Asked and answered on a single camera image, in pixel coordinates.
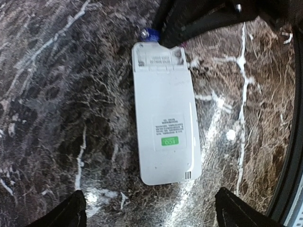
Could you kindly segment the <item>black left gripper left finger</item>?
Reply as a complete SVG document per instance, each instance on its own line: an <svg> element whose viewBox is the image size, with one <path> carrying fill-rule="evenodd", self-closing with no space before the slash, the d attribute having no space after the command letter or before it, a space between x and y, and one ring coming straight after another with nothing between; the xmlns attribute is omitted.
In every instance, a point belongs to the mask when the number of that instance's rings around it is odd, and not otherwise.
<svg viewBox="0 0 303 227"><path fill-rule="evenodd" d="M27 227L86 227L86 200L81 190L76 190L49 213Z"/></svg>

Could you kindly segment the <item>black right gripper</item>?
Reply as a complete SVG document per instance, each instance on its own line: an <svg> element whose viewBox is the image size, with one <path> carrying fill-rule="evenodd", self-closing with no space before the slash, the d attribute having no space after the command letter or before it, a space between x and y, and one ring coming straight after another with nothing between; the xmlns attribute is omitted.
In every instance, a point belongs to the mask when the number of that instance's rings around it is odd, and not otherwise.
<svg viewBox="0 0 303 227"><path fill-rule="evenodd" d="M172 48L220 27L263 18L280 28L294 21L292 0L162 0L153 21L160 45Z"/></svg>

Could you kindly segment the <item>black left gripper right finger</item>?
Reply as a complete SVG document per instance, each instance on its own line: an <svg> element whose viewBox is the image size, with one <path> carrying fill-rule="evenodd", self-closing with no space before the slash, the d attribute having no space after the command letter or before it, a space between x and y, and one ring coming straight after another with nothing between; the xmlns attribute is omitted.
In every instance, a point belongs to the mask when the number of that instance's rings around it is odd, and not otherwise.
<svg viewBox="0 0 303 227"><path fill-rule="evenodd" d="M222 187L215 195L219 227L281 227L282 224L253 209L239 197Z"/></svg>

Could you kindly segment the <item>blue AAA battery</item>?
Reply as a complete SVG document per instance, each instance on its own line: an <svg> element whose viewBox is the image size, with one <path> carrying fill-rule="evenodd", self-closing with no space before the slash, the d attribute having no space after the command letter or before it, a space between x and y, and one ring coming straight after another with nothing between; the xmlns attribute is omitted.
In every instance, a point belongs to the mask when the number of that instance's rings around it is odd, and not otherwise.
<svg viewBox="0 0 303 227"><path fill-rule="evenodd" d="M144 28L140 32L140 40L142 42L158 42L160 40L160 31Z"/></svg>

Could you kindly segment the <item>white remote control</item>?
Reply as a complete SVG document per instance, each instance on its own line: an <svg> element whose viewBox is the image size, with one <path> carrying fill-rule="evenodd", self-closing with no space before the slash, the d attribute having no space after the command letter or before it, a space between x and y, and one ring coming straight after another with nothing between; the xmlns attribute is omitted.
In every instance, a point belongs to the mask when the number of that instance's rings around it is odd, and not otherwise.
<svg viewBox="0 0 303 227"><path fill-rule="evenodd" d="M139 166L146 185L197 179L201 149L191 73L182 47L132 48Z"/></svg>

